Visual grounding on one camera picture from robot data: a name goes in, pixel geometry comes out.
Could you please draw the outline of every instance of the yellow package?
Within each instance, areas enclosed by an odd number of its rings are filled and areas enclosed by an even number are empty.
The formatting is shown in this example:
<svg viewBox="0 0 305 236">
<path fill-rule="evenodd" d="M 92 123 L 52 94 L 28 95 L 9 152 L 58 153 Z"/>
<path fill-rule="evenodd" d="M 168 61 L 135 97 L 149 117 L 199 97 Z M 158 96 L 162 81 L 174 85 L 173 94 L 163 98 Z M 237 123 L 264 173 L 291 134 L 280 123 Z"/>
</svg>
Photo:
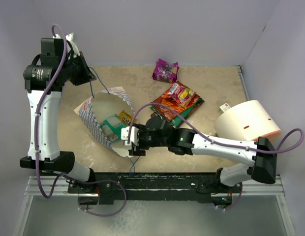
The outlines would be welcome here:
<svg viewBox="0 0 305 236">
<path fill-rule="evenodd" d="M 122 121 L 124 124 L 126 125 L 130 125 L 131 124 L 131 120 L 132 117 L 126 113 L 124 110 L 120 112 L 120 114 L 118 115 L 118 118 L 120 121 Z"/>
</svg>

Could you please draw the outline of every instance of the table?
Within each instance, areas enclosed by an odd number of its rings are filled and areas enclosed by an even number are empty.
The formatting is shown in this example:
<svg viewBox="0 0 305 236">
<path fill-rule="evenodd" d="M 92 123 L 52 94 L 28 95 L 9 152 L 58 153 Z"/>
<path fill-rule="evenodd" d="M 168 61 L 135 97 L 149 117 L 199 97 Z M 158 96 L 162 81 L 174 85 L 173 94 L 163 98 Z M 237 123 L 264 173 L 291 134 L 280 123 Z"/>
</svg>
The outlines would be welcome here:
<svg viewBox="0 0 305 236">
<path fill-rule="evenodd" d="M 170 87 L 170 83 L 154 81 L 154 66 L 96 66 L 108 88 L 122 86 L 135 109 L 152 102 Z M 213 135 L 214 121 L 220 116 L 219 106 L 245 102 L 244 89 L 236 66 L 180 66 L 179 81 L 195 90 L 205 103 L 188 120 L 201 132 Z M 99 81 L 92 82 L 93 91 L 104 90 Z M 90 85 L 73 86 L 67 82 L 62 94 L 58 139 L 60 149 L 73 151 L 76 160 L 95 172 L 128 172 L 131 163 L 98 143 L 73 110 L 91 96 Z M 145 123 L 152 111 L 145 108 L 138 116 Z M 151 148 L 136 163 L 137 172 L 215 172 L 235 162 L 213 156 L 175 155 L 166 147 Z"/>
</svg>

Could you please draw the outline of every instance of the gift bag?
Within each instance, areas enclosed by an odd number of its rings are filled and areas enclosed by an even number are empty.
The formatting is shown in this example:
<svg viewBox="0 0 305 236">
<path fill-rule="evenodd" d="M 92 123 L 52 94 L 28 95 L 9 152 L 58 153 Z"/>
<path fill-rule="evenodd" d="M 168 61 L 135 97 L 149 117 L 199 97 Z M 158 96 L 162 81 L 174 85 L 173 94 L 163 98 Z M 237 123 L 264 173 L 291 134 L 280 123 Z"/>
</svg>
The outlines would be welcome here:
<svg viewBox="0 0 305 236">
<path fill-rule="evenodd" d="M 128 146 L 122 140 L 110 142 L 100 128 L 100 124 L 112 115 L 118 115 L 122 110 L 133 116 L 135 110 L 123 87 L 115 87 L 98 92 L 85 100 L 74 112 L 79 115 L 92 136 L 118 155 L 128 156 Z"/>
</svg>

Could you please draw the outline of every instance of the glass panel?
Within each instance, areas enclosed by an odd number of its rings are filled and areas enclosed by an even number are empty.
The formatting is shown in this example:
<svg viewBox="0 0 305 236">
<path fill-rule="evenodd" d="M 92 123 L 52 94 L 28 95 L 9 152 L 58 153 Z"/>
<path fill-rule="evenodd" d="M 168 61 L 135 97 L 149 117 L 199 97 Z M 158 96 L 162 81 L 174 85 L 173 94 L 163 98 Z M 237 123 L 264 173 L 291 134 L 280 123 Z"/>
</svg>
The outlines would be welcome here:
<svg viewBox="0 0 305 236">
<path fill-rule="evenodd" d="M 90 206 L 96 213 L 116 211 L 114 205 Z M 77 197 L 34 197 L 24 236 L 285 236 L 276 196 L 242 196 L 234 208 L 221 211 L 197 202 L 129 201 L 113 217 L 77 210 Z"/>
</svg>

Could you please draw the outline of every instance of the white wall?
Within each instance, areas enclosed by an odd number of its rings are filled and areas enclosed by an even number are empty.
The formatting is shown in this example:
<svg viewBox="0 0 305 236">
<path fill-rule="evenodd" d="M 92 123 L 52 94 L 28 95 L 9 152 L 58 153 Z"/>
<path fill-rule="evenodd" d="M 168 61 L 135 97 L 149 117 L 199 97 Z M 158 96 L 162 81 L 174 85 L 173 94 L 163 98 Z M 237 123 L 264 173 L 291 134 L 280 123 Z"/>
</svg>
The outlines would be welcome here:
<svg viewBox="0 0 305 236">
<path fill-rule="evenodd" d="M 87 62 L 243 64 L 279 0 L 33 0 Z"/>
<path fill-rule="evenodd" d="M 50 30 L 29 0 L 0 0 L 0 236 L 10 236 L 31 171 L 19 167 L 30 140 L 23 71 Z"/>
<path fill-rule="evenodd" d="M 305 0 L 281 0 L 244 64 L 244 79 L 250 99 L 262 103 L 284 134 L 305 131 Z M 305 141 L 278 155 L 278 173 L 297 233 L 305 236 Z"/>
</svg>

